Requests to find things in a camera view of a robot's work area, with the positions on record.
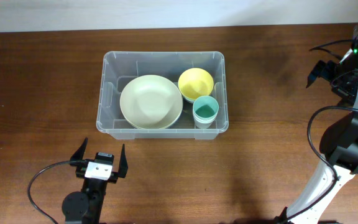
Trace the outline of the yellow small bowl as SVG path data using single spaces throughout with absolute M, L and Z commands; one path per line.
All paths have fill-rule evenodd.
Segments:
M 185 70 L 178 79 L 179 91 L 191 101 L 210 95 L 213 87 L 214 80 L 211 74 L 202 68 Z

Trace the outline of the grey cup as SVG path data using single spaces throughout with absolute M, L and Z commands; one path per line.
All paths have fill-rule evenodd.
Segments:
M 195 120 L 195 126 L 199 129 L 208 129 L 213 123 L 214 123 L 214 121 L 204 123 L 204 122 L 199 122 L 199 121 Z

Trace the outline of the cream bowl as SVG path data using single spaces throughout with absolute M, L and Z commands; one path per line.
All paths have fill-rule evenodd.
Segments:
M 130 81 L 120 96 L 122 115 L 138 129 L 166 129 L 183 110 L 178 87 L 158 75 L 144 75 Z

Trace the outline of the cream cup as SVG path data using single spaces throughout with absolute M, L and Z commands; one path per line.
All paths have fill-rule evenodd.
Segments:
M 201 124 L 212 123 L 215 119 L 216 119 L 216 116 L 211 116 L 211 117 L 208 117 L 208 118 L 200 117 L 200 116 L 197 116 L 197 115 L 194 116 L 195 122 L 201 123 Z

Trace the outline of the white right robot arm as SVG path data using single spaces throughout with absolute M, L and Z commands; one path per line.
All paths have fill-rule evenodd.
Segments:
M 274 223 L 320 223 L 335 195 L 358 174 L 358 25 L 348 41 L 351 47 L 344 56 L 336 57 L 337 63 L 320 60 L 308 75 L 308 86 L 323 78 L 341 97 L 336 106 L 326 106 L 312 114 L 307 126 L 308 141 L 312 141 L 311 126 L 318 114 L 327 110 L 344 110 L 348 114 L 325 130 L 319 147 L 311 146 L 320 159 L 318 166 L 301 195 L 274 218 Z

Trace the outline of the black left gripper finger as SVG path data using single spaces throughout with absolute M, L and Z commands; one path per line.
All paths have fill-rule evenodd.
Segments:
M 128 163 L 126 159 L 125 144 L 123 144 L 121 149 L 120 161 L 119 161 L 118 177 L 125 178 L 127 171 L 128 171 Z
M 83 159 L 84 153 L 86 151 L 87 143 L 88 143 L 88 138 L 85 137 L 81 146 L 70 157 L 70 161 L 81 161 Z

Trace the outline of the green small bowl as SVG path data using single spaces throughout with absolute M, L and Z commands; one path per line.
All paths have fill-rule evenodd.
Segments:
M 195 102 L 194 99 L 191 99 L 191 98 L 188 98 L 188 97 L 185 97 L 185 96 L 183 96 L 183 97 L 184 97 L 184 99 L 185 99 L 187 102 L 189 102 L 189 103 L 194 103 L 194 102 Z

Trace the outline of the green cup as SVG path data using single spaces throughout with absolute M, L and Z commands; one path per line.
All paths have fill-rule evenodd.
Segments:
M 213 119 L 218 111 L 219 103 L 212 96 L 201 96 L 193 103 L 193 112 L 199 119 Z

